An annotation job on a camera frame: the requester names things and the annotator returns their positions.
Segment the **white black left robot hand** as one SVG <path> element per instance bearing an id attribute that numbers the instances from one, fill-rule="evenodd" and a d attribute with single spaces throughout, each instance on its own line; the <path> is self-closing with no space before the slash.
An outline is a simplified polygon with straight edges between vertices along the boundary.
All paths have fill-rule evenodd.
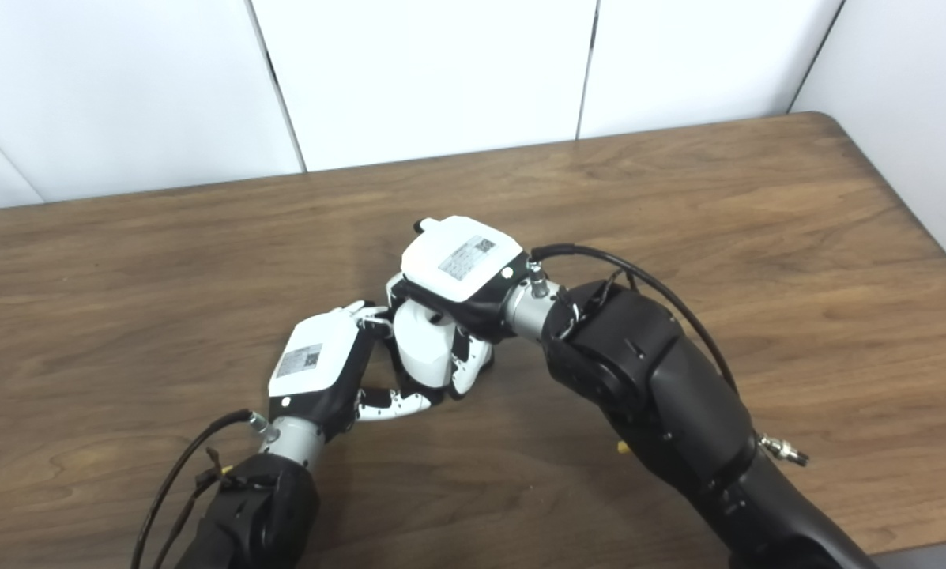
<path id="1" fill-rule="evenodd" d="M 393 339 L 389 308 L 371 301 L 296 324 L 268 379 L 269 420 L 299 419 L 330 442 L 357 421 L 396 419 L 437 405 L 428 391 L 403 382 L 396 388 L 361 385 L 375 346 Z"/>

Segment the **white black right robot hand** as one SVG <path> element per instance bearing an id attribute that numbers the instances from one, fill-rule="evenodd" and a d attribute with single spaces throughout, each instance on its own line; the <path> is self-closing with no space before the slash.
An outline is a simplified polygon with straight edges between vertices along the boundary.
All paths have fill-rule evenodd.
<path id="1" fill-rule="evenodd" d="M 406 386 L 461 400 L 514 337 L 509 301 L 528 277 L 518 242 L 472 217 L 425 217 L 386 284 L 393 358 Z"/>

